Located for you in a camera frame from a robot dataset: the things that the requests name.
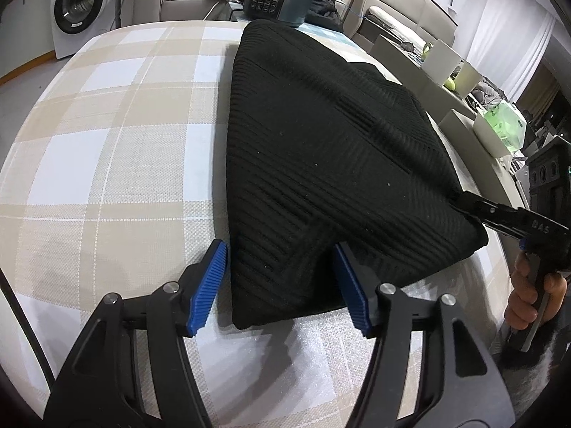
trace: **upholstered headboard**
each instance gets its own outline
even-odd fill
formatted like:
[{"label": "upholstered headboard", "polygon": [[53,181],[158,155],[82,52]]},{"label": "upholstered headboard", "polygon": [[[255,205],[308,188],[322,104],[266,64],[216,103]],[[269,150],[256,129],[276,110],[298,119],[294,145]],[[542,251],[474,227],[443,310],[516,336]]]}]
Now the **upholstered headboard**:
[{"label": "upholstered headboard", "polygon": [[[351,9],[365,16],[371,6],[379,6],[399,22],[411,28],[425,41],[441,39],[452,46],[456,23],[433,0],[353,0]],[[349,12],[343,32],[352,37],[359,29],[361,19]]]}]

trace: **checkered tablecloth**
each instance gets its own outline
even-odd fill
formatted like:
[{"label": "checkered tablecloth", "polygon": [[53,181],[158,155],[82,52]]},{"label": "checkered tablecloth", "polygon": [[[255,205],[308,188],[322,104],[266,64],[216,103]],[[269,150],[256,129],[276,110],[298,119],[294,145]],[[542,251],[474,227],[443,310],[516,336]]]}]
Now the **checkered tablecloth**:
[{"label": "checkered tablecloth", "polygon": [[[177,279],[210,241],[228,240],[226,128],[239,22],[159,22],[92,39],[46,88],[0,173],[0,265],[57,373],[104,294],[148,294]],[[348,61],[376,65],[342,34],[302,31]],[[441,135],[465,189],[477,191]],[[509,293],[498,237],[406,289],[458,296],[488,343]],[[0,363],[39,414],[48,390],[0,295]],[[158,415],[145,335],[146,408]],[[187,340],[214,426],[344,426],[372,342],[346,310],[238,331],[226,279],[206,327]],[[402,414],[415,402],[415,333]]]}]

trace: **black folded garment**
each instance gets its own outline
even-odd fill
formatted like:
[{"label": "black folded garment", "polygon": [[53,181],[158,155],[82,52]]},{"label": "black folded garment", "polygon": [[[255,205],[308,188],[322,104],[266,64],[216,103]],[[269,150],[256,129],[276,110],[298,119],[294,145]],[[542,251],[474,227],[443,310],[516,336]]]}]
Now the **black folded garment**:
[{"label": "black folded garment", "polygon": [[487,243],[418,100],[275,22],[244,30],[232,73],[227,199],[238,328],[343,306],[330,249],[414,283]]}]

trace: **human hand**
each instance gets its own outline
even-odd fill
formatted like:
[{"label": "human hand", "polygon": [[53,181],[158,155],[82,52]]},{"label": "human hand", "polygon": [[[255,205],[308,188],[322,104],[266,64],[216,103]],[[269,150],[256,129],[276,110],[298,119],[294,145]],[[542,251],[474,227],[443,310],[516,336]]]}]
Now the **human hand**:
[{"label": "human hand", "polygon": [[[531,271],[531,265],[523,251],[517,256],[515,268],[515,271],[512,273],[514,290],[507,300],[504,317],[507,324],[512,328],[525,330],[537,318],[537,310],[532,306],[537,300],[537,290],[527,279]],[[555,317],[557,312],[559,312],[567,291],[567,281],[560,273],[547,274],[545,276],[544,289],[551,296],[545,308],[542,325]]]}]

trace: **blue gripper pad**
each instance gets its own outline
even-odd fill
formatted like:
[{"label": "blue gripper pad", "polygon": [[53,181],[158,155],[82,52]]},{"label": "blue gripper pad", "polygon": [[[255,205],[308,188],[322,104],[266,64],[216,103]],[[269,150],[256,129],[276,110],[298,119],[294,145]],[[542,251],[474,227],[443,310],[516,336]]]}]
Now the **blue gripper pad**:
[{"label": "blue gripper pad", "polygon": [[220,243],[216,252],[212,256],[210,264],[207,266],[201,284],[196,289],[196,293],[190,301],[190,314],[186,328],[190,336],[195,334],[206,324],[206,319],[212,309],[212,303],[218,293],[218,288],[226,271],[226,259],[228,258],[228,248],[226,243]]},{"label": "blue gripper pad", "polygon": [[333,271],[354,327],[366,336],[373,328],[369,318],[368,300],[339,244],[333,248]]}]

